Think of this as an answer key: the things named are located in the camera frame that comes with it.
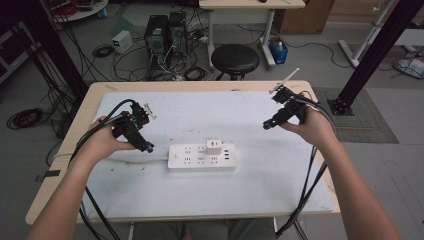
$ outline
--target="power outlet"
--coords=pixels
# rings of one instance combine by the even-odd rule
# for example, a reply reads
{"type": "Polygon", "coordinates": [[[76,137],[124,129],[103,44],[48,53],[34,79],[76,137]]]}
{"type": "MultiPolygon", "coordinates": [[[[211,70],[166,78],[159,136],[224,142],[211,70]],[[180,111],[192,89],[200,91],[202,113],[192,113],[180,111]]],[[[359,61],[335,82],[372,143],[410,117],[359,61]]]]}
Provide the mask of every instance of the power outlet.
{"type": "Polygon", "coordinates": [[[174,144],[169,148],[168,168],[171,171],[234,171],[236,148],[219,140],[206,144],[174,144]]]}

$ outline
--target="person's left hand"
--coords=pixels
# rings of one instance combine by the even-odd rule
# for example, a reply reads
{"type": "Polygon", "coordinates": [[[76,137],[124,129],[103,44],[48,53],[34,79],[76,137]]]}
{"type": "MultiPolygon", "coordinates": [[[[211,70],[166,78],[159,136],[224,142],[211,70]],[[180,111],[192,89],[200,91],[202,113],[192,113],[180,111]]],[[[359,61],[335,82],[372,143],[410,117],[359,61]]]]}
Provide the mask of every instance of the person's left hand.
{"type": "MultiPolygon", "coordinates": [[[[101,116],[97,121],[90,125],[90,129],[96,127],[105,116],[101,116]]],[[[102,159],[107,158],[118,150],[135,149],[131,143],[120,142],[112,135],[112,125],[106,125],[95,132],[80,148],[76,157],[84,158],[88,164],[94,166],[102,159]]]]}

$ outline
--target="desk leg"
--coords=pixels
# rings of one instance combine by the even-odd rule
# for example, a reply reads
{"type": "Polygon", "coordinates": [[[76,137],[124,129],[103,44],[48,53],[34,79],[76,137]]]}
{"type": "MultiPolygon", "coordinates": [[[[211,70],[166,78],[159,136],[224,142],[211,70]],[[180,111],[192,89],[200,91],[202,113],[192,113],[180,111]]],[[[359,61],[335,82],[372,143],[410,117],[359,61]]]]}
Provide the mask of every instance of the desk leg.
{"type": "Polygon", "coordinates": [[[266,61],[267,61],[267,64],[268,64],[267,65],[268,70],[270,70],[272,67],[276,66],[274,58],[272,57],[271,51],[269,50],[269,47],[268,47],[269,35],[271,33],[272,19],[274,18],[274,13],[275,13],[275,9],[269,10],[268,20],[266,22],[266,29],[265,29],[264,37],[263,37],[263,39],[261,38],[261,47],[262,47],[262,50],[265,54],[265,58],[266,58],[266,61]]]}
{"type": "Polygon", "coordinates": [[[212,65],[211,56],[213,51],[215,50],[214,43],[213,43],[213,11],[208,11],[208,17],[209,17],[209,37],[208,37],[208,58],[209,58],[209,67],[210,69],[215,69],[215,67],[212,65]]]}

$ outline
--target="gray floor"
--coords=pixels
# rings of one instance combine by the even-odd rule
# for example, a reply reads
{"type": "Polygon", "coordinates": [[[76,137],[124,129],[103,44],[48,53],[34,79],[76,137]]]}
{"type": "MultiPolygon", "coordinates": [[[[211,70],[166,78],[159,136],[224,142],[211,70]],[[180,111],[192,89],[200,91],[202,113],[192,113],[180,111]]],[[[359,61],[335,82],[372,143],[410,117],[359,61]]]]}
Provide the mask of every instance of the gray floor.
{"type": "MultiPolygon", "coordinates": [[[[83,51],[91,58],[91,51],[98,45],[110,43],[110,39],[122,28],[143,35],[143,27],[125,21],[121,14],[126,11],[119,6],[109,8],[110,16],[99,20],[95,16],[72,23],[75,34],[83,51]]],[[[146,14],[163,11],[168,6],[143,6],[146,14]]],[[[263,25],[243,25],[251,29],[263,29],[263,25]]],[[[322,43],[332,48],[334,60],[344,66],[349,63],[337,46],[339,39],[345,39],[352,47],[365,36],[368,26],[363,24],[329,23],[321,35],[290,35],[284,39],[292,45],[322,43]]],[[[79,57],[75,46],[63,32],[60,33],[70,55],[79,66],[79,57]]],[[[248,43],[257,38],[257,33],[242,30],[235,25],[218,26],[215,41],[217,43],[248,43]]],[[[205,48],[196,52],[199,65],[206,67],[205,48]]],[[[390,64],[404,56],[401,47],[393,47],[381,64],[381,68],[390,68],[390,64]]],[[[246,80],[277,80],[285,78],[296,67],[301,70],[294,79],[303,79],[315,87],[343,87],[354,69],[340,68],[331,60],[331,52],[318,45],[304,48],[289,48],[287,62],[268,71],[263,56],[262,64],[246,76],[246,80]]],[[[111,58],[96,60],[95,66],[110,77],[111,58]]],[[[140,67],[146,63],[146,53],[139,51],[121,63],[128,69],[140,67]]],[[[396,71],[376,70],[366,85],[368,93],[382,113],[388,125],[399,140],[399,144],[343,143],[348,154],[376,193],[384,207],[392,216],[405,239],[424,238],[424,191],[420,185],[424,182],[424,81],[408,76],[392,78],[396,71]]],[[[85,80],[104,81],[98,74],[87,76],[85,80]]],[[[51,127],[46,124],[32,129],[13,131],[6,128],[7,119],[24,109],[49,108],[42,100],[47,94],[47,86],[41,75],[30,62],[23,64],[8,80],[0,85],[0,233],[2,239],[22,239],[29,229],[25,216],[41,185],[35,182],[36,175],[42,175],[47,169],[45,157],[58,139],[51,127]]],[[[310,239],[345,239],[343,224],[339,214],[330,216],[302,216],[304,230],[310,239]]],[[[278,219],[279,225],[284,219],[278,219]]],[[[114,224],[122,238],[128,236],[128,224],[114,224]]],[[[75,239],[91,239],[84,226],[77,226],[75,239]]],[[[283,239],[300,239],[290,229],[283,239]]]]}

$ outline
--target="white stick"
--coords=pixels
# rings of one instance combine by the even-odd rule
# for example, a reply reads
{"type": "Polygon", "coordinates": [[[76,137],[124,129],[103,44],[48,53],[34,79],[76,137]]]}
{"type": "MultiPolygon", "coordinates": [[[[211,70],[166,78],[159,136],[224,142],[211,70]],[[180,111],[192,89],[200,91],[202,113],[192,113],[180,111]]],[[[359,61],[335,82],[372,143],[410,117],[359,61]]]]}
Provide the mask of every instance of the white stick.
{"type": "Polygon", "coordinates": [[[269,91],[269,94],[275,92],[275,90],[277,90],[281,85],[283,85],[284,83],[286,83],[299,70],[300,70],[300,68],[296,68],[296,70],[294,70],[292,73],[290,73],[290,75],[288,75],[283,81],[281,81],[280,83],[278,83],[277,86],[275,86],[272,90],[270,90],[269,91]]]}

